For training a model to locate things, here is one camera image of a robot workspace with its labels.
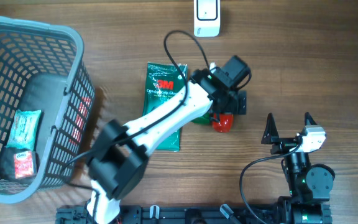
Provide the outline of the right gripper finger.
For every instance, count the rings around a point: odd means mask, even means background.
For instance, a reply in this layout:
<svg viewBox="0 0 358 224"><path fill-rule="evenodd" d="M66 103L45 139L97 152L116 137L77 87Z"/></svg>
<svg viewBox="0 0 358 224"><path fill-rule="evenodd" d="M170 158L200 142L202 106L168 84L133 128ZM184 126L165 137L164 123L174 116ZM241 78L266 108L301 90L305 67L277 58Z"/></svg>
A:
<svg viewBox="0 0 358 224"><path fill-rule="evenodd" d="M317 125L316 121L312 118L309 112L305 113L305 126Z"/></svg>
<svg viewBox="0 0 358 224"><path fill-rule="evenodd" d="M272 113L269 113L267 116L267 122L265 131L262 135L261 143L262 144L278 144L280 142L280 137L278 130L275 124L275 120Z"/></svg>

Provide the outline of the red sriracha sauce bottle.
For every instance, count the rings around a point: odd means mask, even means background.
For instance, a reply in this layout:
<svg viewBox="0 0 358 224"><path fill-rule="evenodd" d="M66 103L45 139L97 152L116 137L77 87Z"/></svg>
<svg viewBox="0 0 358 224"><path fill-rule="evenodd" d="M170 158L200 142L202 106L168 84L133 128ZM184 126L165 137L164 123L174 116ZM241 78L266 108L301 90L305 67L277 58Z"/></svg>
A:
<svg viewBox="0 0 358 224"><path fill-rule="evenodd" d="M233 114L214 114L215 121L212 122L212 127L219 133L228 133L234 121Z"/></svg>

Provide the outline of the green lid white jar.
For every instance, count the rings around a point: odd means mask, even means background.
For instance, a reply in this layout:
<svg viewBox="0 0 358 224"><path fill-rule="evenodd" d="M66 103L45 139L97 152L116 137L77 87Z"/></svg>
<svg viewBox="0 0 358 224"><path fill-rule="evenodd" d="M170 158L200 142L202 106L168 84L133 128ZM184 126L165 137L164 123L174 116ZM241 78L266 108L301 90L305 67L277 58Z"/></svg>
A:
<svg viewBox="0 0 358 224"><path fill-rule="evenodd" d="M206 114L192 120L191 122L195 123L195 124L201 124L201 125L210 125L210 123L211 123L210 114L206 113Z"/></svg>

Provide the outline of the green 3M gloves packet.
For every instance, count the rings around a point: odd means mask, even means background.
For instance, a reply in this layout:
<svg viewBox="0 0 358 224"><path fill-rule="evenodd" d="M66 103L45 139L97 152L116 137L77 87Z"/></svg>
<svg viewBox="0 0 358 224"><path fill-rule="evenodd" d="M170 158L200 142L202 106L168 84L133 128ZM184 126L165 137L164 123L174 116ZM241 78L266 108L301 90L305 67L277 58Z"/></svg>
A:
<svg viewBox="0 0 358 224"><path fill-rule="evenodd" d="M183 75L188 73L187 64L178 64ZM147 63L145 78L145 97L142 115L146 115L174 97L183 87L185 82L174 65ZM178 129L164 140L156 150L179 151L181 129Z"/></svg>

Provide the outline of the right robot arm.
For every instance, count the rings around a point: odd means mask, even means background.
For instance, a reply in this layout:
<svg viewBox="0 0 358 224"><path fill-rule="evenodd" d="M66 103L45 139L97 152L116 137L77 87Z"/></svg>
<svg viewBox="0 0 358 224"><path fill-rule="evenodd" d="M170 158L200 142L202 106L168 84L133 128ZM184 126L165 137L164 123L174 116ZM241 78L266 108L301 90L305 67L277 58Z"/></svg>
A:
<svg viewBox="0 0 358 224"><path fill-rule="evenodd" d="M324 164L312 164L309 154L321 149L326 131L309 113L305 113L305 126L293 138L281 138L273 114L267 116L262 144L271 144L272 155L283 156L283 173L290 191L289 197L281 196L273 206L273 223L328 224L333 222L330 191L335 172Z"/></svg>

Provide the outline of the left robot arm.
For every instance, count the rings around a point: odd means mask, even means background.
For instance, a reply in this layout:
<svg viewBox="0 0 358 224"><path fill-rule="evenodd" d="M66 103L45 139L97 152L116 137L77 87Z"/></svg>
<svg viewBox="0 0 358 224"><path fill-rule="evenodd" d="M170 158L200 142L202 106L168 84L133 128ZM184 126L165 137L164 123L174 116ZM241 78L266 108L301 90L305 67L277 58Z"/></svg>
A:
<svg viewBox="0 0 358 224"><path fill-rule="evenodd" d="M222 67L195 70L187 84L150 113L120 125L108 122L86 158L93 194L87 206L96 223L111 223L120 201L144 176L154 150L185 124L211 112L245 114L251 69L238 56Z"/></svg>

